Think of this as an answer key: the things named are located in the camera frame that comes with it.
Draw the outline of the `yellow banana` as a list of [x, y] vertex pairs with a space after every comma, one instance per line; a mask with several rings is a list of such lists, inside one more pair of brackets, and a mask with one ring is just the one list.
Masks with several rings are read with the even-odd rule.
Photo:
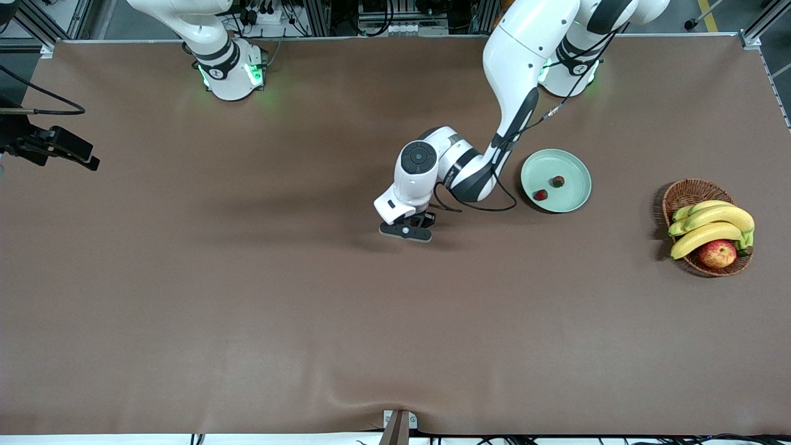
[[751, 214], [737, 206], [712, 206], [669, 226], [669, 236], [678, 237], [700, 226], [709, 223], [727, 222], [739, 228], [742, 234], [751, 233], [755, 229], [755, 221]]
[[722, 200], [707, 200], [700, 203], [696, 203], [695, 205], [683, 206], [683, 208], [678, 209], [672, 215], [672, 220], [673, 222], [681, 221], [689, 217], [690, 214], [694, 214], [695, 212], [704, 210], [706, 208], [711, 208], [712, 206], [734, 206], [734, 205]]
[[700, 226], [676, 240], [670, 250], [670, 258], [679, 260], [713, 240], [741, 240], [742, 231], [729, 222], [712, 222]]

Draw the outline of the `white socket bar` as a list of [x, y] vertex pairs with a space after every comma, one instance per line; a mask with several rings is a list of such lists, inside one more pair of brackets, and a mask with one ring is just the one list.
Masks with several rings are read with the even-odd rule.
[[384, 23], [361, 22], [358, 29], [367, 36], [380, 37], [433, 37], [447, 36], [450, 30], [443, 22], [395, 22], [382, 31]]

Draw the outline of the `aluminium frame post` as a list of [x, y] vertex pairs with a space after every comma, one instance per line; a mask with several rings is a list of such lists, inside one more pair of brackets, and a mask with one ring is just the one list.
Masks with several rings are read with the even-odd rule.
[[302, 0], [308, 18], [309, 34], [315, 38], [329, 37], [332, 0]]

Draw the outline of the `light green round plate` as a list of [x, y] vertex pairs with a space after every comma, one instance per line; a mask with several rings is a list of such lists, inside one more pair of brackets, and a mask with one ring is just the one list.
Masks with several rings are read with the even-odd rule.
[[[562, 188], [551, 185], [555, 176], [565, 178]], [[520, 170], [520, 183], [534, 205], [551, 213], [576, 211], [591, 195], [591, 174], [587, 166], [577, 156], [560, 149], [538, 150], [528, 156]], [[548, 190], [548, 199], [534, 201], [533, 194], [540, 189]]]

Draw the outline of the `table cover cloth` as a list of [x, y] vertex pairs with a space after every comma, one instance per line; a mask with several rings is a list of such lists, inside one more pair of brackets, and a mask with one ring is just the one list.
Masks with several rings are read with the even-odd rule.
[[[567, 214], [440, 212], [384, 237], [405, 143], [498, 125], [483, 38], [288, 41], [218, 101], [178, 43], [61, 43], [37, 117], [96, 172], [4, 158], [0, 434], [330, 433], [406, 409], [432, 434], [791, 434], [791, 132], [734, 36], [624, 36], [529, 130], [593, 178]], [[752, 259], [670, 258], [664, 192], [703, 179]]]

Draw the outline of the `white power strip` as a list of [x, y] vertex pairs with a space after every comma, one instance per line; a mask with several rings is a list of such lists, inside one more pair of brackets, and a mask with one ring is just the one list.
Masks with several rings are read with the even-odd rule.
[[301, 11], [300, 4], [292, 0], [247, 0], [240, 21], [243, 25], [293, 25]]

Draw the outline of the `aluminium frame profile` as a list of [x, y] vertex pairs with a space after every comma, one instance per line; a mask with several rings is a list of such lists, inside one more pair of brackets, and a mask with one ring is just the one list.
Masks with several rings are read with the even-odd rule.
[[90, 14], [96, 0], [59, 0], [57, 5], [65, 5], [67, 12], [67, 36], [69, 40], [78, 40], [83, 28], [90, 21]]

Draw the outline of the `grey metal pole bracket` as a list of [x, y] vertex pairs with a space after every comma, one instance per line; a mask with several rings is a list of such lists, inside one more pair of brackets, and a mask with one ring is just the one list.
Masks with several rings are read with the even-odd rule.
[[379, 445], [409, 445], [410, 432], [418, 429], [417, 415], [407, 410], [385, 410]]

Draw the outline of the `brown wicker basket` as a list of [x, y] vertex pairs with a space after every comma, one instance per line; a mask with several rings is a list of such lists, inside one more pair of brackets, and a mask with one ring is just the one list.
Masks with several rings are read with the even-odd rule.
[[[724, 191], [720, 186], [715, 185], [712, 181], [703, 180], [703, 179], [684, 179], [680, 181], [676, 181], [672, 185], [667, 188], [666, 192], [664, 192], [664, 196], [662, 198], [662, 211], [665, 219], [665, 223], [667, 226], [672, 225], [672, 215], [683, 206], [695, 205], [696, 203], [700, 203], [707, 200], [722, 200], [728, 203], [731, 203], [734, 206], [735, 202], [730, 197], [730, 195]], [[723, 269], [711, 269], [707, 268], [706, 266], [702, 265], [698, 261], [697, 257], [697, 250], [692, 251], [692, 253], [688, 254], [682, 259], [684, 260], [690, 267], [696, 270], [698, 273], [704, 276], [712, 276], [712, 277], [726, 277], [726, 276], [734, 276], [743, 271], [751, 262], [752, 259], [752, 248], [753, 248], [753, 239], [754, 231], [751, 233], [743, 234], [743, 239], [741, 240], [732, 240], [734, 243], [735, 248], [739, 253], [739, 257], [735, 260], [735, 262], [730, 265], [728, 268]], [[679, 239], [681, 236], [678, 237], [671, 237], [670, 239], [675, 244], [676, 240]]]

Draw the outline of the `red apple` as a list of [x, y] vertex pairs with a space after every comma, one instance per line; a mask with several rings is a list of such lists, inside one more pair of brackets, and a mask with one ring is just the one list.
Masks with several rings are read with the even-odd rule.
[[723, 269], [732, 265], [739, 253], [731, 240], [712, 240], [698, 248], [698, 261], [711, 269]]

